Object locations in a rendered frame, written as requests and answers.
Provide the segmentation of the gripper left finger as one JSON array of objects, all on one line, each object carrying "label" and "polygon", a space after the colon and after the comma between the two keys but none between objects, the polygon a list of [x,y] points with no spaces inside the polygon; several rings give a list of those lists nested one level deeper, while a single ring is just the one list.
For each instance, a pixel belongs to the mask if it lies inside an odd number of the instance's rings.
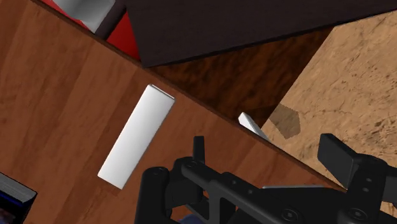
[{"label": "gripper left finger", "polygon": [[141,178],[134,224],[178,224],[175,207],[185,206],[205,224],[273,224],[260,190],[230,173],[205,164],[204,138],[193,138],[193,155],[171,170],[146,169]]}]

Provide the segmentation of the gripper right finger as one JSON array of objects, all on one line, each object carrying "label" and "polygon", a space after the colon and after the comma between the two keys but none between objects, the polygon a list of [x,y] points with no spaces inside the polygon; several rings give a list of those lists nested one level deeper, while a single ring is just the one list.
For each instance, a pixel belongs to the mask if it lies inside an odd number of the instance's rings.
[{"label": "gripper right finger", "polygon": [[384,160],[355,152],[333,134],[321,134],[317,159],[346,189],[337,224],[397,224],[397,218],[380,210],[383,201],[397,196],[385,192],[393,168]]}]

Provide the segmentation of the white rectangular block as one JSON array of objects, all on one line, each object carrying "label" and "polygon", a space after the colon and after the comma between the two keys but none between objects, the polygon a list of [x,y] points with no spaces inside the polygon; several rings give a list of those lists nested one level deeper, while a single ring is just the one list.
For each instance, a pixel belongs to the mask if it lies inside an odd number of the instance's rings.
[{"label": "white rectangular block", "polygon": [[122,189],[171,110],[175,98],[149,84],[97,176]]}]

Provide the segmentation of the brown wooden desk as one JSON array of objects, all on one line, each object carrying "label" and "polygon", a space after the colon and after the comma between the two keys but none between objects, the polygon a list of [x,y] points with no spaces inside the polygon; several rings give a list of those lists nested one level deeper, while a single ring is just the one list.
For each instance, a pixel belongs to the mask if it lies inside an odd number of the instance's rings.
[{"label": "brown wooden desk", "polygon": [[[97,175],[143,90],[175,103],[122,190]],[[141,175],[205,138],[255,186],[336,184],[31,0],[0,0],[0,172],[37,191],[25,224],[133,224]]]}]

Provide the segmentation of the dark robot stand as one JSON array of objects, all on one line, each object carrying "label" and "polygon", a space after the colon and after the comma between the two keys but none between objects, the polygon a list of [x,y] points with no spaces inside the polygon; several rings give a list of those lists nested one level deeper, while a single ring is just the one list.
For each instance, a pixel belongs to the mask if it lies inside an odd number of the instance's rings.
[{"label": "dark robot stand", "polygon": [[397,10],[397,0],[39,0],[145,67]]}]

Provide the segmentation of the dark blue book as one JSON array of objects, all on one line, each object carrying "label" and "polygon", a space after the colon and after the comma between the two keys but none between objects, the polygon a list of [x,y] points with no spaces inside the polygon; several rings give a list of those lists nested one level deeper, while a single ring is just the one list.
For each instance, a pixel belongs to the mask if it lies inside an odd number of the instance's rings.
[{"label": "dark blue book", "polygon": [[23,224],[37,194],[0,172],[0,224]]}]

